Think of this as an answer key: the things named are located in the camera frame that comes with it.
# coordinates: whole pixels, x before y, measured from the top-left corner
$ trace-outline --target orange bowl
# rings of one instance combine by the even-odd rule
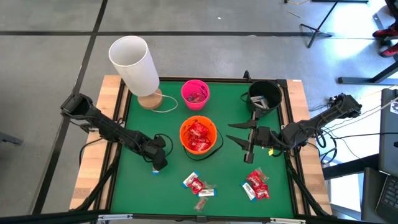
[[[189,143],[188,143],[188,138],[189,138],[189,132],[188,132],[188,128],[194,123],[198,121],[199,123],[201,123],[202,125],[204,125],[206,128],[209,129],[209,132],[207,134],[207,138],[209,139],[209,141],[211,142],[209,148],[207,148],[206,150],[203,151],[194,151],[191,150],[189,148]],[[215,124],[208,119],[205,116],[192,116],[188,119],[186,119],[180,128],[180,140],[181,140],[181,144],[184,146],[184,148],[194,154],[194,155],[203,155],[205,153],[207,153],[216,143],[217,141],[217,129]]]

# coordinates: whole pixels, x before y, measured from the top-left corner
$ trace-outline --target pink cup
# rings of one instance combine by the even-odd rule
[[[189,102],[187,98],[194,92],[202,93],[205,96],[205,100],[199,103]],[[190,108],[191,110],[200,110],[205,106],[206,102],[209,100],[210,90],[205,82],[202,82],[200,80],[189,80],[182,86],[181,95],[185,101],[185,104],[187,104],[188,108]]]

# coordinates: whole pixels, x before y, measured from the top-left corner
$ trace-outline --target wooden table frame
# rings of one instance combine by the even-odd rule
[[[283,98],[290,103],[281,104],[283,124],[286,125],[291,121],[309,119],[310,115],[301,80],[286,80],[284,85],[287,85],[287,91],[282,92]],[[127,112],[125,111],[125,107],[126,102],[129,100],[127,98],[129,96],[128,93],[129,91],[127,87],[121,85],[120,76],[105,75],[96,107],[109,118],[113,118],[114,120],[123,118]],[[98,139],[99,137],[100,136],[97,132],[89,133],[87,142]],[[71,209],[79,206],[94,189],[101,177],[101,173],[104,172],[104,168],[109,165],[104,163],[104,161],[113,160],[117,146],[118,145],[116,143],[108,144],[105,140],[101,140],[86,147],[81,160],[81,166],[70,204]],[[293,165],[296,169],[302,169],[307,188],[315,200],[321,205],[322,209],[331,214],[331,207],[328,194],[326,192],[318,151],[312,146],[305,146],[300,151],[299,159],[300,160],[298,162],[301,162],[301,166],[297,167],[297,160],[295,161],[292,159]],[[106,204],[106,199],[109,197],[109,193],[112,192],[112,190],[109,191],[109,188],[112,186],[109,183],[112,180],[114,180],[114,178],[108,180],[107,184],[103,188],[99,200],[96,200],[90,208],[104,209],[109,206]],[[312,210],[305,212],[305,210],[308,210],[308,205],[306,209],[300,190],[296,184],[294,185],[298,214],[308,214],[310,212],[314,215],[315,213]]]

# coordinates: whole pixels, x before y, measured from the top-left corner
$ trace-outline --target wooden base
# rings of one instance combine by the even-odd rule
[[[163,100],[163,96],[158,95],[162,94],[162,90],[157,89],[155,93],[149,96],[138,96],[138,103],[147,110],[153,110],[158,108],[162,104]]]

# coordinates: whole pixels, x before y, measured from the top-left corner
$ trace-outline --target red shoe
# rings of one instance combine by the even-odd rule
[[[387,29],[384,30],[377,30],[373,33],[373,37],[394,37],[398,36],[398,30],[394,28],[393,25],[389,26]]]
[[[395,44],[394,46],[388,48],[387,50],[383,51],[380,53],[380,56],[382,57],[392,57],[394,55],[398,54],[398,44]]]

